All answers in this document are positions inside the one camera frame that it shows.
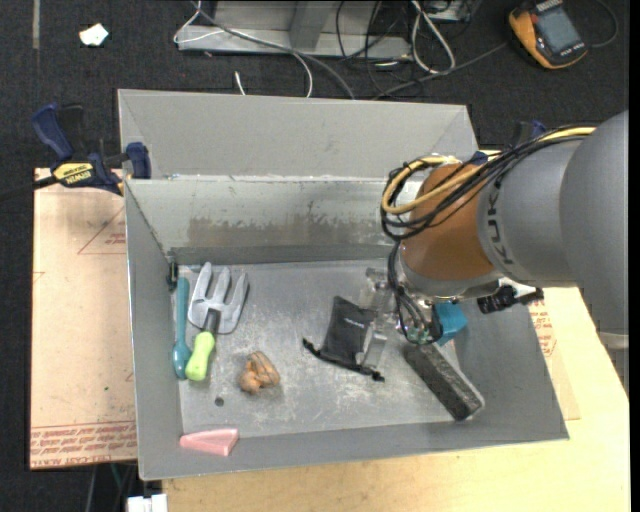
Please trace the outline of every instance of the black cable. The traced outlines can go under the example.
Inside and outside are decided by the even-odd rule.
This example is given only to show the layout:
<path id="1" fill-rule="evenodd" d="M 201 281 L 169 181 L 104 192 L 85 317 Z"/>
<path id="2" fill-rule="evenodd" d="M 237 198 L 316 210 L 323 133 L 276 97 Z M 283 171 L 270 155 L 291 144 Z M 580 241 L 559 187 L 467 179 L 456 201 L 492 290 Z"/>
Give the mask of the black cable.
<path id="1" fill-rule="evenodd" d="M 423 77 L 420 78 L 416 78 L 415 80 L 413 80 L 410 83 L 406 83 L 406 84 L 401 84 L 401 85 L 397 85 L 395 87 L 391 87 L 390 89 L 387 89 L 386 91 L 383 91 L 382 93 L 378 94 L 377 96 L 375 96 L 374 98 L 372 98 L 374 101 L 375 100 L 380 100 L 384 97 L 390 97 L 393 98 L 393 93 L 396 93 L 398 91 L 401 91 L 402 89 L 406 89 L 407 87 L 410 87 L 413 84 L 422 84 L 424 82 L 427 82 L 429 80 L 433 80 L 435 78 L 440 78 L 443 76 L 447 76 L 450 75 L 451 73 L 453 73 L 454 71 L 459 71 L 460 69 L 464 69 L 467 66 L 470 66 L 472 64 L 475 64 L 476 62 L 478 62 L 479 60 L 482 60 L 486 57 L 489 57 L 490 55 L 492 55 L 493 53 L 497 52 L 498 50 L 501 50 L 502 48 L 506 47 L 507 43 L 501 43 L 498 46 L 496 46 L 495 48 L 493 48 L 492 50 L 489 50 L 488 52 L 483 53 L 482 55 L 478 55 L 477 57 L 474 57 L 473 59 L 460 64 L 454 68 L 451 69 L 447 69 L 446 71 L 440 71 L 438 73 L 434 73 L 431 75 L 425 75 Z"/>
<path id="2" fill-rule="evenodd" d="M 342 56 L 346 58 L 347 53 L 344 51 L 344 45 L 342 44 L 342 35 L 340 34 L 340 11 L 342 11 L 345 3 L 346 0 L 342 0 L 342 2 L 340 2 L 340 5 L 338 5 L 338 8 L 336 9 L 336 37 L 338 38 L 338 44 L 340 45 L 340 53 L 342 53 Z"/>
<path id="3" fill-rule="evenodd" d="M 552 131 L 547 131 L 544 134 L 540 135 L 539 137 L 517 146 L 516 148 L 512 149 L 511 151 L 503 153 L 502 155 L 498 156 L 493 161 L 490 161 L 487 164 L 485 164 L 484 167 L 479 167 L 478 168 L 478 172 L 476 172 L 473 175 L 469 176 L 469 178 L 467 180 L 465 180 L 461 185 L 459 185 L 458 187 L 454 188 L 440 203 L 438 203 L 438 205 L 436 207 L 434 207 L 430 212 L 428 212 L 427 214 L 423 215 L 422 217 L 419 217 L 419 218 L 416 218 L 416 219 L 407 220 L 407 221 L 403 221 L 403 220 L 392 221 L 392 220 L 389 219 L 387 212 L 385 212 L 384 209 L 381 208 L 381 210 L 382 210 L 383 229 L 385 230 L 385 233 L 390 233 L 389 227 L 405 228 L 408 231 L 405 231 L 404 233 L 391 233 L 391 235 L 390 235 L 395 241 L 405 240 L 407 238 L 411 238 L 411 237 L 419 234 L 420 232 L 422 232 L 425 229 L 428 229 L 428 228 L 431 228 L 431 227 L 436 227 L 436 226 L 444 223 L 453 214 L 455 214 L 462 207 L 464 207 L 473 197 L 475 197 L 480 192 L 480 190 L 482 190 L 484 187 L 488 186 L 489 183 L 494 182 L 496 179 L 499 179 L 499 178 L 503 177 L 511 169 L 513 169 L 513 167 L 518 162 L 520 162 L 523 158 L 529 156 L 530 154 L 532 154 L 532 153 L 534 153 L 536 151 L 539 151 L 541 149 L 544 149 L 544 148 L 546 148 L 548 146 L 551 146 L 551 145 L 554 145 L 554 144 L 559 144 L 559 143 L 562 143 L 562 142 L 569 142 L 569 141 L 572 141 L 572 140 L 582 140 L 582 139 L 584 139 L 583 135 L 567 135 L 565 137 L 560 137 L 560 138 L 556 138 L 556 139 L 542 140 L 542 139 L 544 139 L 546 137 L 549 137 L 550 135 L 552 135 L 554 133 L 558 133 L 560 131 L 571 129 L 572 127 L 575 127 L 575 125 L 568 126 L 568 127 L 560 127 L 560 128 L 556 128 L 555 130 L 552 130 Z M 436 185 L 436 187 L 434 187 L 434 189 L 437 188 L 438 186 L 442 185 L 443 183 L 445 183 L 455 173 L 460 171 L 462 168 L 466 167 L 471 162 L 473 162 L 473 158 L 468 160 L 467 162 L 463 162 L 462 164 L 460 164 L 449 177 L 441 180 Z M 391 171 L 390 180 L 387 182 L 388 184 L 393 179 L 393 176 L 397 175 L 397 173 L 398 173 L 397 169 L 394 169 L 393 171 Z M 404 186 L 404 183 L 406 182 L 406 179 L 403 180 L 403 182 L 399 183 L 398 186 L 396 187 L 396 189 L 394 191 L 392 191 L 392 196 L 391 196 L 392 199 L 397 197 L 397 195 L 400 193 L 400 190 Z M 468 193 L 478 185 L 480 185 L 480 187 L 476 191 L 474 191 L 474 193 L 471 196 L 469 196 Z M 461 203 L 460 205 L 458 205 L 453 211 L 449 212 L 445 218 L 439 220 L 437 223 L 433 222 L 433 220 L 435 219 L 435 217 L 438 214 L 442 213 L 444 210 L 446 210 L 451 205 L 453 205 L 455 202 L 457 202 L 459 199 L 461 199 L 461 198 L 463 198 L 465 196 L 467 196 L 465 198 L 465 201 L 463 203 Z"/>
<path id="4" fill-rule="evenodd" d="M 619 30 L 619 28 L 618 28 L 618 18 L 616 17 L 616 15 L 613 12 L 613 10 L 611 9 L 611 7 L 609 7 L 607 4 L 605 4 L 602 0 L 594 0 L 594 1 L 599 3 L 602 7 L 604 7 L 604 9 L 607 11 L 609 16 L 613 20 L 613 35 L 609 39 L 607 39 L 606 41 L 603 41 L 602 43 L 592 43 L 590 45 L 591 48 L 604 48 L 608 44 L 611 44 L 616 37 L 618 37 L 618 30 Z"/>
<path id="5" fill-rule="evenodd" d="M 98 465 L 95 464 L 93 466 L 93 470 L 91 471 L 91 482 L 89 483 L 89 491 L 87 493 L 87 502 L 84 506 L 84 512 L 90 512 L 93 508 L 93 492 L 96 488 L 96 476 L 98 474 Z"/>
<path id="6" fill-rule="evenodd" d="M 344 45 L 342 42 L 342 33 L 340 32 L 340 12 L 342 11 L 342 7 L 344 6 L 345 2 L 342 1 L 340 2 L 340 5 L 338 6 L 338 9 L 336 10 L 336 37 L 338 39 L 338 44 L 340 45 L 340 53 L 342 54 L 342 60 L 341 62 L 345 62 L 348 60 L 351 60 L 355 57 L 357 57 L 358 55 L 362 55 L 365 51 L 373 48 L 374 46 L 376 46 L 378 43 L 380 43 L 385 37 L 388 37 L 389 34 L 391 33 L 391 31 L 395 28 L 395 26 L 400 22 L 400 20 L 402 19 L 402 16 L 398 16 L 396 17 L 396 19 L 394 20 L 393 23 L 391 23 L 387 29 L 385 30 L 385 32 L 381 35 L 379 35 L 376 39 L 374 39 L 371 44 L 366 44 L 365 46 L 363 46 L 362 48 L 360 48 L 359 50 L 347 55 L 346 51 L 344 49 Z"/>
<path id="7" fill-rule="evenodd" d="M 246 41 L 251 41 L 252 43 L 256 43 L 256 44 L 260 44 L 262 46 L 266 46 L 268 48 L 275 48 L 275 49 L 280 50 L 280 51 L 282 51 L 284 53 L 290 53 L 292 55 L 297 55 L 300 58 L 307 59 L 310 62 L 313 62 L 314 64 L 317 64 L 318 66 L 320 66 L 323 69 L 327 70 L 338 81 L 338 83 L 342 86 L 344 91 L 349 95 L 349 97 L 352 100 L 356 99 L 355 95 L 353 94 L 353 91 L 351 90 L 351 87 L 349 87 L 349 84 L 347 84 L 347 82 L 345 82 L 344 78 L 342 78 L 342 76 L 340 76 L 340 74 L 336 70 L 334 70 L 331 66 L 329 66 L 328 64 L 325 64 L 320 59 L 316 59 L 315 57 L 313 57 L 312 55 L 309 55 L 307 53 L 299 52 L 297 50 L 293 50 L 292 48 L 287 48 L 286 46 L 282 46 L 282 45 L 279 45 L 279 44 L 276 44 L 276 43 L 272 43 L 270 41 L 264 41 L 262 39 L 258 39 L 256 37 L 252 37 L 252 36 L 243 34 L 241 32 L 236 32 L 235 30 L 227 28 L 224 25 L 220 25 L 218 22 L 214 21 L 211 16 L 209 16 L 202 9 L 199 9 L 198 8 L 198 4 L 196 2 L 194 2 L 193 0 L 191 1 L 191 4 L 194 6 L 194 8 L 196 10 L 198 10 L 200 12 L 200 15 L 203 18 L 205 18 L 209 23 L 211 23 L 214 27 L 219 28 L 220 30 L 224 30 L 228 34 L 231 34 L 231 35 L 233 35 L 235 37 L 239 37 L 240 39 L 244 39 Z"/>

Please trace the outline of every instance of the blue clamp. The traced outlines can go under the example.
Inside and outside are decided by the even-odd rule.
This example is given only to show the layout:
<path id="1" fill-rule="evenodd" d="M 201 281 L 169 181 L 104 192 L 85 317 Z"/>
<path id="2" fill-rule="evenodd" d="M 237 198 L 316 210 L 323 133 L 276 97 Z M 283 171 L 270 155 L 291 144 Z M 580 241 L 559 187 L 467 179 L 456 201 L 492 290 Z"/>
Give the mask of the blue clamp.
<path id="1" fill-rule="evenodd" d="M 120 165 L 131 160 L 134 178 L 151 177 L 151 161 L 145 146 L 133 142 L 126 153 L 103 158 L 98 153 L 84 153 L 82 131 L 82 107 L 64 107 L 59 110 L 57 103 L 49 103 L 31 116 L 31 124 L 38 138 L 56 154 L 57 160 L 50 167 L 51 178 L 36 182 L 34 186 L 48 186 L 60 183 L 65 187 L 93 187 L 122 195 L 122 180 L 111 171 L 112 164 Z M 75 138 L 69 140 L 65 127 Z"/>
<path id="2" fill-rule="evenodd" d="M 133 165 L 133 177 L 148 180 L 151 178 L 151 160 L 149 152 L 142 142 L 132 142 L 125 150 L 131 165 Z"/>

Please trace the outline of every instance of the black carpet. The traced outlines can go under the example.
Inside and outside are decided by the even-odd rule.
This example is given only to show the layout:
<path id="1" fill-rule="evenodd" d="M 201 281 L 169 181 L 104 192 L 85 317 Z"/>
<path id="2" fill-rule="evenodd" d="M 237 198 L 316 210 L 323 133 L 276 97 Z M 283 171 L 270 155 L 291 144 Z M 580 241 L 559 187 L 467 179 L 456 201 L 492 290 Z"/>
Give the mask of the black carpet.
<path id="1" fill-rule="evenodd" d="M 619 24 L 613 42 L 593 49 L 574 66 L 546 71 L 532 65 L 510 44 L 506 13 L 518 2 L 485 0 L 468 26 L 444 29 L 458 62 L 467 62 L 505 41 L 509 44 L 449 76 L 411 86 L 387 99 L 468 105 L 478 142 L 484 147 L 510 142 L 520 121 L 538 120 L 548 128 L 602 122 L 629 106 L 630 0 L 604 1 Z M 569 12 L 585 39 L 598 43 L 610 37 L 614 24 L 597 1 L 573 0 L 570 4 Z M 247 94 L 304 95 L 304 70 L 290 56 L 179 52 L 172 37 L 192 12 L 189 2 L 42 1 L 39 49 L 34 49 L 33 2 L 2 2 L 2 188 L 28 186 L 34 167 L 53 162 L 52 152 L 40 143 L 30 124 L 31 114 L 52 101 L 83 104 L 86 137 L 104 139 L 107 153 L 112 153 L 119 150 L 118 88 L 238 93 L 233 81 L 237 71 Z M 102 48 L 86 48 L 78 32 L 97 22 L 111 36 Z M 426 50 L 437 48 L 429 41 L 424 44 Z M 390 72 L 373 71 L 374 85 L 361 62 L 325 62 L 344 77 L 359 99 L 372 98 L 379 89 L 398 84 Z M 329 73 L 311 66 L 315 96 L 347 97 Z M 410 76 L 410 66 L 402 65 L 398 73 Z M 32 225 L 30 194 L 0 202 L 0 279 L 5 290 L 0 297 L 0 511 L 83 510 L 92 468 L 28 469 Z M 94 510 L 109 510 L 115 487 L 108 469 L 100 468 L 96 478 Z"/>

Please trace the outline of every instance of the electrical wire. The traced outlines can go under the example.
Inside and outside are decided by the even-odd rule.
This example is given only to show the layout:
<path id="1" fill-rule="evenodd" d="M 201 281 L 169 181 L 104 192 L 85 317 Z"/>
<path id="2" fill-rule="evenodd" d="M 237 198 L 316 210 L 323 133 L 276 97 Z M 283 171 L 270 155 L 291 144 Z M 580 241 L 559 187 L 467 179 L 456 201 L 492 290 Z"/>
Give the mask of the electrical wire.
<path id="1" fill-rule="evenodd" d="M 342 78 L 342 76 L 340 76 L 340 74 L 338 72 L 336 72 L 331 66 L 325 64 L 321 60 L 316 59 L 312 55 L 309 55 L 309 54 L 303 53 L 303 52 L 299 52 L 299 51 L 294 50 L 292 48 L 288 48 L 286 46 L 283 46 L 281 44 L 273 43 L 271 41 L 265 41 L 263 39 L 259 39 L 257 37 L 250 36 L 249 34 L 244 34 L 243 32 L 238 32 L 237 30 L 225 27 L 225 26 L 217 23 L 216 21 L 214 21 L 213 18 L 211 16 L 209 16 L 206 12 L 202 11 L 201 3 L 196 3 L 196 2 L 192 1 L 191 4 L 200 12 L 200 15 L 203 18 L 205 18 L 209 23 L 211 23 L 214 27 L 217 27 L 220 30 L 223 30 L 224 32 L 227 32 L 228 34 L 231 34 L 233 36 L 239 37 L 240 39 L 244 39 L 246 41 L 251 41 L 253 43 L 257 43 L 257 44 L 260 44 L 262 46 L 266 46 L 267 48 L 274 48 L 274 49 L 280 50 L 280 51 L 282 51 L 284 53 L 288 53 L 290 55 L 297 56 L 298 59 L 307 59 L 310 62 L 313 62 L 314 64 L 317 64 L 318 66 L 320 66 L 323 69 L 325 69 L 326 71 L 328 71 L 338 81 L 340 86 L 344 89 L 344 91 L 348 94 L 348 96 L 352 100 L 356 99 L 353 91 L 351 90 L 351 87 L 349 87 L 349 84 L 347 84 L 345 82 L 345 80 Z"/>
<path id="2" fill-rule="evenodd" d="M 412 0 L 411 4 L 418 11 L 418 14 L 416 16 L 415 22 L 413 24 L 413 28 L 411 29 L 411 52 L 413 54 L 413 59 L 414 59 L 415 63 L 418 65 L 418 67 L 420 67 L 420 69 L 422 69 L 423 71 L 425 71 L 425 72 L 427 72 L 429 74 L 439 74 L 439 73 L 443 73 L 443 72 L 446 72 L 446 71 L 449 71 L 449 70 L 455 68 L 456 67 L 456 58 L 453 55 L 453 51 L 451 50 L 451 47 L 449 46 L 447 41 L 444 39 L 444 37 L 442 37 L 442 34 L 436 28 L 436 26 L 434 25 L 433 21 L 431 21 L 431 18 L 429 18 L 429 16 L 427 15 L 425 10 L 423 9 L 422 5 L 420 5 L 420 2 L 418 2 L 417 0 Z M 449 67 L 447 69 L 440 70 L 440 71 L 432 69 L 429 66 L 427 66 L 424 63 L 424 61 L 420 58 L 420 56 L 418 55 L 416 39 L 417 39 L 418 28 L 420 27 L 420 20 L 421 19 L 423 19 L 424 22 L 429 26 L 429 29 L 431 30 L 431 32 L 433 32 L 433 34 L 436 36 L 436 39 L 438 40 L 438 42 L 440 43 L 440 45 L 444 48 L 445 52 L 447 53 L 447 56 L 449 57 L 449 63 L 450 63 L 450 65 L 449 65 Z"/>
<path id="3" fill-rule="evenodd" d="M 609 16 L 613 20 L 613 34 L 611 35 L 611 37 L 609 37 L 609 39 L 603 41 L 602 43 L 592 43 L 590 45 L 591 48 L 604 48 L 605 46 L 611 44 L 616 37 L 618 37 L 618 30 L 619 30 L 618 18 L 616 17 L 611 7 L 605 4 L 602 0 L 594 0 L 594 1 L 599 3 L 602 7 L 604 7 L 604 9 L 607 11 L 607 13 L 609 13 Z"/>
<path id="4" fill-rule="evenodd" d="M 400 20 L 402 19 L 402 16 L 398 16 L 393 23 L 391 23 L 387 29 L 385 30 L 385 32 L 381 35 L 379 35 L 376 39 L 374 39 L 370 44 L 367 44 L 365 42 L 365 45 L 360 48 L 359 50 L 356 50 L 355 52 L 347 55 L 346 50 L 344 48 L 344 44 L 342 41 L 342 31 L 340 30 L 340 14 L 342 13 L 342 8 L 344 7 L 344 4 L 346 3 L 345 0 L 342 0 L 340 2 L 340 4 L 338 5 L 338 8 L 336 9 L 336 16 L 335 16 L 335 25 L 336 25 L 336 38 L 338 39 L 338 45 L 340 47 L 340 53 L 342 54 L 342 62 L 347 61 L 347 60 L 351 60 L 355 57 L 357 57 L 358 55 L 362 55 L 365 51 L 370 50 L 371 48 L 373 48 L 374 46 L 376 46 L 378 43 L 382 42 L 390 33 L 391 31 L 396 27 L 396 25 L 400 22 Z M 367 32 L 369 32 L 371 30 L 371 26 L 368 27 Z M 384 59 L 385 61 L 388 60 L 395 60 L 395 59 L 399 59 L 402 58 L 402 56 L 398 56 L 398 57 L 391 57 L 391 58 L 386 58 Z"/>
<path id="5" fill-rule="evenodd" d="M 409 164 L 403 165 L 400 169 L 394 169 L 389 173 L 389 180 L 381 200 L 380 211 L 382 215 L 383 230 L 387 236 L 397 242 L 399 240 L 405 240 L 415 236 L 424 229 L 434 227 L 437 225 L 434 224 L 434 219 L 437 215 L 444 212 L 458 200 L 465 198 L 464 203 L 459 205 L 454 212 L 450 212 L 446 218 L 450 217 L 455 213 L 455 211 L 458 211 L 464 204 L 466 204 L 471 197 L 475 196 L 475 194 L 479 192 L 479 190 L 476 190 L 472 196 L 469 195 L 475 187 L 480 186 L 480 188 L 483 188 L 490 182 L 504 176 L 520 160 L 536 151 L 560 142 L 582 140 L 584 137 L 593 133 L 595 129 L 596 127 L 591 125 L 560 127 L 555 130 L 545 132 L 541 136 L 522 143 L 511 150 L 494 154 L 486 163 L 473 167 L 462 174 L 457 174 L 462 169 L 473 164 L 473 160 L 468 160 L 461 163 L 450 176 L 441 180 L 441 182 L 438 183 L 428 194 L 420 196 L 414 201 L 401 206 L 397 206 L 395 204 L 395 200 L 399 196 L 407 179 L 417 170 L 438 165 L 435 162 L 437 162 L 438 158 L 442 157 L 436 157 L 435 159 L 417 159 Z M 433 198 L 435 195 L 446 192 L 447 190 L 451 190 L 449 194 L 441 200 L 436 207 L 421 217 L 411 220 L 404 220 L 399 217 L 402 213 L 414 210 L 417 206 L 424 203 L 424 201 Z M 395 215 L 396 220 L 389 219 L 388 216 L 390 214 Z M 440 220 L 438 224 L 444 222 L 446 218 Z M 392 232 L 390 228 L 404 228 L 405 231 L 403 233 Z"/>
<path id="6" fill-rule="evenodd" d="M 98 475 L 98 465 L 93 466 L 91 471 L 91 482 L 89 483 L 89 492 L 87 493 L 87 502 L 84 506 L 84 512 L 90 512 L 93 508 L 93 492 L 96 488 L 96 476 Z"/>
<path id="7" fill-rule="evenodd" d="M 201 36 L 193 37 L 190 39 L 178 39 L 178 34 L 198 19 L 198 16 L 200 16 L 201 9 L 202 9 L 202 0 L 198 0 L 196 12 L 193 13 L 193 16 L 191 16 L 191 18 L 189 18 L 173 35 L 173 42 L 175 44 L 192 43 L 193 41 L 200 41 L 201 39 L 204 39 L 206 37 L 215 36 L 217 34 L 224 34 L 224 30 L 218 30 L 216 32 L 209 32 L 207 34 L 203 34 Z"/>
<path id="8" fill-rule="evenodd" d="M 472 64 L 475 64 L 476 62 L 478 62 L 478 61 L 480 61 L 480 60 L 482 60 L 482 59 L 484 59 L 486 57 L 489 57 L 490 55 L 494 54 L 498 50 L 502 50 L 506 46 L 507 46 L 507 43 L 501 43 L 498 46 L 496 46 L 495 48 L 493 48 L 493 49 L 491 49 L 491 50 L 489 50 L 489 51 L 487 51 L 487 52 L 485 52 L 485 53 L 483 53 L 481 55 L 478 55 L 477 57 L 474 57 L 473 59 L 471 59 L 471 60 L 469 60 L 467 62 L 464 62 L 463 64 L 459 64 L 454 68 L 448 69 L 446 71 L 441 71 L 439 73 L 432 73 L 432 74 L 429 74 L 429 75 L 425 75 L 423 77 L 416 78 L 415 80 L 412 80 L 411 82 L 408 82 L 408 83 L 405 83 L 405 84 L 396 85 L 395 87 L 391 87 L 391 88 L 381 92 L 380 94 L 378 94 L 377 96 L 373 97 L 372 99 L 375 101 L 375 100 L 380 100 L 380 99 L 382 99 L 384 97 L 393 97 L 394 93 L 396 93 L 398 91 L 401 91 L 403 89 L 406 89 L 407 87 L 411 87 L 414 84 L 422 84 L 424 82 L 427 82 L 429 80 L 433 80 L 435 78 L 440 78 L 440 77 L 443 77 L 443 76 L 450 75 L 454 71 L 459 71 L 459 70 L 464 69 L 464 68 L 466 68 L 468 66 L 471 66 Z"/>

